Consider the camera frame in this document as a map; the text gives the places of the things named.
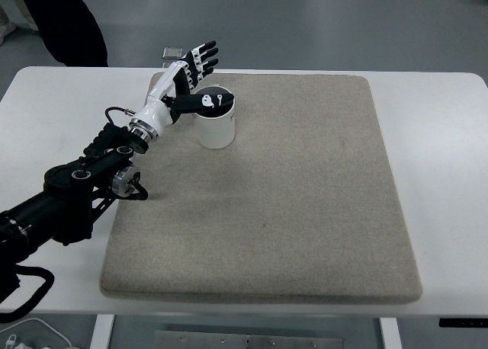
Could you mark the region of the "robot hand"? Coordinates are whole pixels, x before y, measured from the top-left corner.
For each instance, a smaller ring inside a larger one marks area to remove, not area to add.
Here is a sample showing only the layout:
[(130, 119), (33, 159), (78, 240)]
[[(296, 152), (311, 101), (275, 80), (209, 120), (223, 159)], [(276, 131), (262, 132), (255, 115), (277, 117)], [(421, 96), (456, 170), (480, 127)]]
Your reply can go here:
[(232, 94), (193, 92), (199, 82), (214, 71), (218, 63), (217, 53), (217, 43), (212, 40), (172, 62), (150, 90), (146, 105), (133, 116), (130, 127), (141, 127), (156, 137), (166, 126), (175, 123), (181, 114), (206, 113), (229, 107), (234, 100)]

